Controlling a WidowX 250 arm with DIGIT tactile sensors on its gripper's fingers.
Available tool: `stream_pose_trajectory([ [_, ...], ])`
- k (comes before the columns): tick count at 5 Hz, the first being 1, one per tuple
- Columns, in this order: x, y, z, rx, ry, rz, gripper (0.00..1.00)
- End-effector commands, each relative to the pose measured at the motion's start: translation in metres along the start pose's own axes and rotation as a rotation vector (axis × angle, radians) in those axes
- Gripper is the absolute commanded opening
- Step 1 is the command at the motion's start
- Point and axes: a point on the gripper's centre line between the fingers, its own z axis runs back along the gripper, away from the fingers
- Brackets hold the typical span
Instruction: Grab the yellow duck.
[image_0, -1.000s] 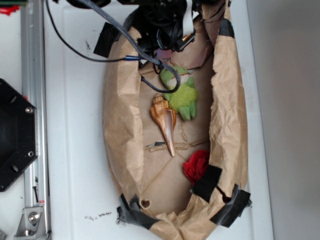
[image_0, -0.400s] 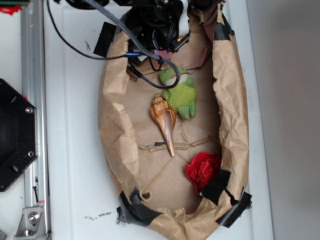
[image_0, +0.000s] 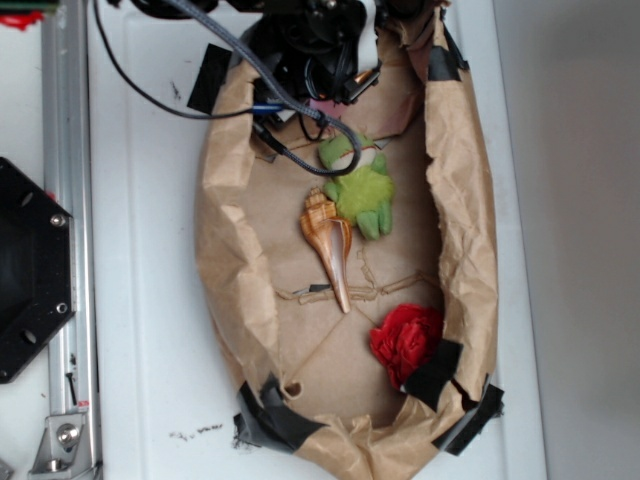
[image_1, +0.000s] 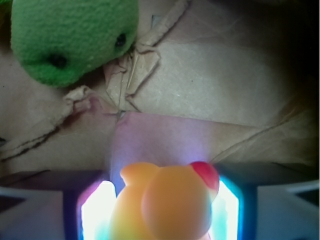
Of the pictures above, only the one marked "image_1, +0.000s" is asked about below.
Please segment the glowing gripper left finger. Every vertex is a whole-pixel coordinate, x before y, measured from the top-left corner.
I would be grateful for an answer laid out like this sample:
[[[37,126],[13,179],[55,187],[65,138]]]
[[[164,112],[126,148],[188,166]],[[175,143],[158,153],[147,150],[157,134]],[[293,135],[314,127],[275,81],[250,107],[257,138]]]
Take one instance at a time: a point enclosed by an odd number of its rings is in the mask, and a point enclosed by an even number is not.
[[[2,240],[106,240],[116,201],[101,170],[21,171],[0,179]]]

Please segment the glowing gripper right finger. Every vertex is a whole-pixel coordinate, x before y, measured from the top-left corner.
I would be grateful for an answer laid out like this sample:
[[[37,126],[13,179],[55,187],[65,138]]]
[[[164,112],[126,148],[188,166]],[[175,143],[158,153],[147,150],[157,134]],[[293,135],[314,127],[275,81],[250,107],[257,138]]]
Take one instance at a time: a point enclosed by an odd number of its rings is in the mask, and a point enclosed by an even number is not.
[[[301,163],[217,163],[213,240],[317,240],[320,180]]]

